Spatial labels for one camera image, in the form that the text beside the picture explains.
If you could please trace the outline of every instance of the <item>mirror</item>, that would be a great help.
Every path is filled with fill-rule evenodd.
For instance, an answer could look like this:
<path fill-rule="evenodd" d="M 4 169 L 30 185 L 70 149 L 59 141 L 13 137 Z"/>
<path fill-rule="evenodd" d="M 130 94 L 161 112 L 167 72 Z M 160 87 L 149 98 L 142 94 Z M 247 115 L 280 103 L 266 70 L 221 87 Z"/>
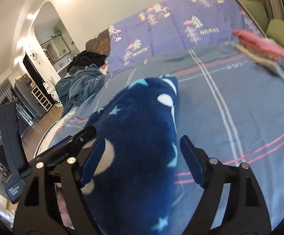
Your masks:
<path fill-rule="evenodd" d="M 70 52 L 61 36 L 57 36 L 41 45 L 47 58 L 54 64 Z"/>
<path fill-rule="evenodd" d="M 46 2 L 34 21 L 34 32 L 45 56 L 61 78 L 67 66 L 80 53 L 50 2 Z"/>

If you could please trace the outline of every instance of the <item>screw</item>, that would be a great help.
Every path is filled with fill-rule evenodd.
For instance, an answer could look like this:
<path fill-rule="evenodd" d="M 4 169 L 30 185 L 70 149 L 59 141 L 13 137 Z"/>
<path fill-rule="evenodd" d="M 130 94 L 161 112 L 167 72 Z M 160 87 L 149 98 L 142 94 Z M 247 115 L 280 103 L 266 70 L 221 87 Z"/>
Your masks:
<path fill-rule="evenodd" d="M 36 164 L 36 167 L 37 167 L 38 169 L 43 168 L 43 166 L 44 166 L 44 163 L 42 163 L 42 162 L 39 162 L 39 163 Z"/>
<path fill-rule="evenodd" d="M 210 162 L 211 164 L 217 164 L 217 163 L 218 163 L 218 159 L 216 159 L 216 158 L 210 158 L 210 159 L 209 159 L 209 162 Z"/>
<path fill-rule="evenodd" d="M 70 158 L 67 159 L 67 163 L 74 164 L 76 162 L 76 160 L 77 160 L 76 158 L 70 157 Z"/>
<path fill-rule="evenodd" d="M 247 163 L 242 163 L 242 168 L 243 169 L 248 169 L 250 166 Z"/>

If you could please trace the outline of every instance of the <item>wooden floor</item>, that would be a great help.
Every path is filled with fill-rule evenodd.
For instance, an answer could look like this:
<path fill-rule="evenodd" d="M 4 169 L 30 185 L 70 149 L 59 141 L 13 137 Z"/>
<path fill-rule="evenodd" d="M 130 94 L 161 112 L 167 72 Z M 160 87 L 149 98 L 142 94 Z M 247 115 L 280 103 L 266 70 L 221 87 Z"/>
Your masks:
<path fill-rule="evenodd" d="M 23 149 L 28 161 L 33 159 L 38 144 L 47 130 L 61 117 L 63 107 L 53 106 L 40 120 L 36 121 L 22 138 Z"/>

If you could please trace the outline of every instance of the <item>wall light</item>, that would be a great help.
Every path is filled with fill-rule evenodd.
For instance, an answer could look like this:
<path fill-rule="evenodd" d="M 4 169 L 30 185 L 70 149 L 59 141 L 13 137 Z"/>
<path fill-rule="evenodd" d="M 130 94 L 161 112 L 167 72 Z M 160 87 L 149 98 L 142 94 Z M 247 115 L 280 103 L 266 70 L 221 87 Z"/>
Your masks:
<path fill-rule="evenodd" d="M 33 19 L 34 19 L 34 15 L 28 14 L 28 15 L 27 15 L 27 19 L 33 20 Z"/>

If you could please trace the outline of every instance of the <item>door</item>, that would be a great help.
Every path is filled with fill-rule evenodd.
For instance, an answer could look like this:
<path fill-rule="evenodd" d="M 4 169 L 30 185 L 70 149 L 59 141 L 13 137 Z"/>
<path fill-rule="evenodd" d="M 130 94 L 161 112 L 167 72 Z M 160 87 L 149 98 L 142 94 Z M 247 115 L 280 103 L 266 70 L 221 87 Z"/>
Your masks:
<path fill-rule="evenodd" d="M 38 71 L 36 70 L 36 68 L 34 67 L 34 65 L 32 64 L 29 56 L 27 55 L 27 53 L 24 56 L 23 59 L 23 64 L 26 67 L 28 73 L 30 74 L 32 80 L 35 82 L 35 84 L 38 86 L 38 88 L 41 90 L 41 92 L 45 95 L 45 97 L 50 101 L 50 103 L 52 105 L 55 104 L 54 99 L 52 98 L 51 95 L 49 95 L 45 89 L 45 87 L 43 86 L 43 83 L 45 82 L 41 75 L 38 73 Z"/>

